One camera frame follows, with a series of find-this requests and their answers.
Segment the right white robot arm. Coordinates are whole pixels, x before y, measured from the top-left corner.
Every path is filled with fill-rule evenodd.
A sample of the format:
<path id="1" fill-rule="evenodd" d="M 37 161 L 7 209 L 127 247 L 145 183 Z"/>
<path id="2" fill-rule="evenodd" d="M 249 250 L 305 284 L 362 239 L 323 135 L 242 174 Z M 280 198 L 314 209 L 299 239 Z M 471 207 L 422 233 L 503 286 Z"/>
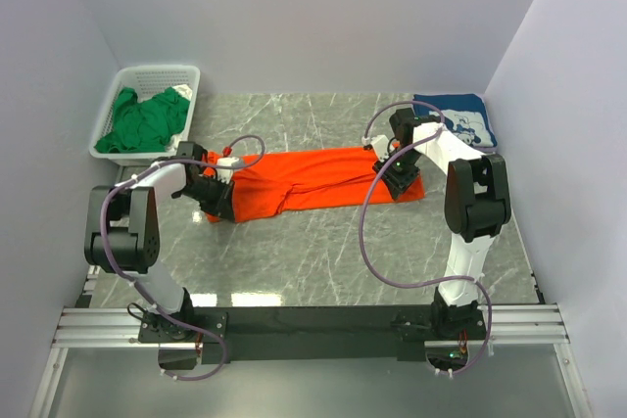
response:
<path id="1" fill-rule="evenodd" d="M 446 176 L 444 216 L 452 238 L 445 274 L 432 283 L 430 329 L 440 339 L 456 338 L 473 327 L 489 327 L 478 309 L 479 279 L 487 253 L 511 218 L 506 162 L 456 137 L 435 106 L 429 114 L 417 115 L 418 105 L 393 104 L 389 122 L 396 148 L 383 135 L 365 134 L 362 143 L 376 156 L 374 181 L 384 183 L 393 200 L 417 180 L 420 158 Z"/>

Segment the orange t shirt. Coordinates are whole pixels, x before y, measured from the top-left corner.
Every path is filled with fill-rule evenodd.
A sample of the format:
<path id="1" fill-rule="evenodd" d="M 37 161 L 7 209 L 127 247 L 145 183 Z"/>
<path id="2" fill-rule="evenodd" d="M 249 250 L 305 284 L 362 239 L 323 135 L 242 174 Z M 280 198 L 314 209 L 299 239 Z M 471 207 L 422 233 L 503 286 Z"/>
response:
<path id="1" fill-rule="evenodd" d="M 285 211 L 359 206 L 374 177 L 376 155 L 361 147 L 245 156 L 232 176 L 237 223 Z"/>

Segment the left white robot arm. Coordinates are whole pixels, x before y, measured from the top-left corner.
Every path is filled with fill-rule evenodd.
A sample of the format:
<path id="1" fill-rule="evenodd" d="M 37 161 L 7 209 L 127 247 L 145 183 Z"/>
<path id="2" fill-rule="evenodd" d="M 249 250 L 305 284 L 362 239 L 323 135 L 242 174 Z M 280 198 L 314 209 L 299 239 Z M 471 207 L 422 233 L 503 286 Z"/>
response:
<path id="1" fill-rule="evenodd" d="M 115 186 L 96 186 L 89 195 L 84 237 L 88 264 L 118 275 L 146 303 L 140 321 L 155 336 L 183 342 L 216 333 L 206 328 L 190 294 L 159 261 L 158 206 L 184 196 L 200 209 L 232 221 L 233 174 L 243 160 L 225 154 L 215 162 L 209 152 L 184 142 L 171 159 L 160 159 Z"/>

